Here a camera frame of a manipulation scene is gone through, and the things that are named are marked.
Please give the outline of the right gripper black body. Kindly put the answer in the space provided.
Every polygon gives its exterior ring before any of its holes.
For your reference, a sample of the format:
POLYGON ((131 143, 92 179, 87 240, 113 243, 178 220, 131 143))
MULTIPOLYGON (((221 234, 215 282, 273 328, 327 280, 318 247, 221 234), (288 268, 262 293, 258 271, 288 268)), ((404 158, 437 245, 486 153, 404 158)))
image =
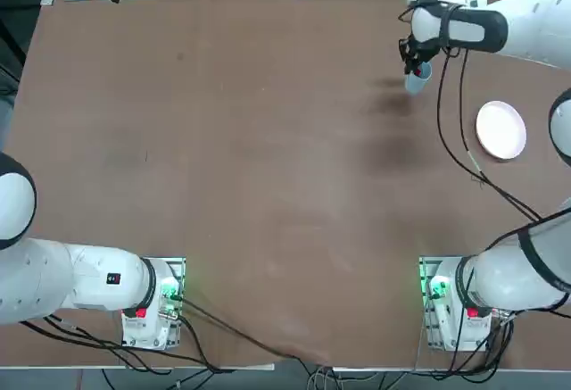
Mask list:
POLYGON ((422 48, 413 36, 399 39, 399 53, 404 63, 429 62, 435 57, 434 48, 422 48))

